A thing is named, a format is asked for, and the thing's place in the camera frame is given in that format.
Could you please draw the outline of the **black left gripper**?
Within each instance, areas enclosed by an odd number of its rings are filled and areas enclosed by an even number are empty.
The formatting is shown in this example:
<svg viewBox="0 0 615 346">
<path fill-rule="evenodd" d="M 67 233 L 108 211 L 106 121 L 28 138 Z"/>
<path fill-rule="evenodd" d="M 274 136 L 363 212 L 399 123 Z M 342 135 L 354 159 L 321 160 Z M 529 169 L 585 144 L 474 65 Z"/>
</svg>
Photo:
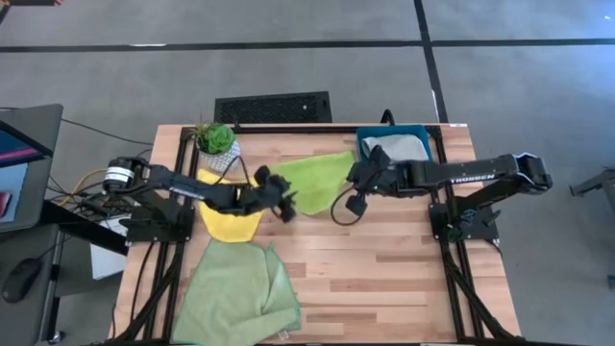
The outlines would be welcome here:
<svg viewBox="0 0 615 346">
<path fill-rule="evenodd" d="M 239 210 L 242 214 L 252 214 L 266 209 L 278 209 L 279 218 L 289 223 L 295 216 L 294 197 L 296 191 L 287 193 L 290 182 L 284 177 L 273 174 L 266 165 L 255 173 L 255 185 L 242 184 L 239 187 Z"/>
</svg>

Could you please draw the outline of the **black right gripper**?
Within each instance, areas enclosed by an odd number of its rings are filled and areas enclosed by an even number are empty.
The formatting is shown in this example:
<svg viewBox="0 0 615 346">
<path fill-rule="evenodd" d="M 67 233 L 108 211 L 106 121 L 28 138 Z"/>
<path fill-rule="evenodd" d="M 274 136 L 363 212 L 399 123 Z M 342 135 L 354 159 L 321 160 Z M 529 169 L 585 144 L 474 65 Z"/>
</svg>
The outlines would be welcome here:
<svg viewBox="0 0 615 346">
<path fill-rule="evenodd" d="M 403 173 L 390 169 L 391 159 L 380 145 L 374 146 L 368 161 L 353 164 L 346 180 L 360 194 L 379 194 L 386 197 L 419 197 L 426 194 L 421 187 L 411 187 Z"/>
</svg>

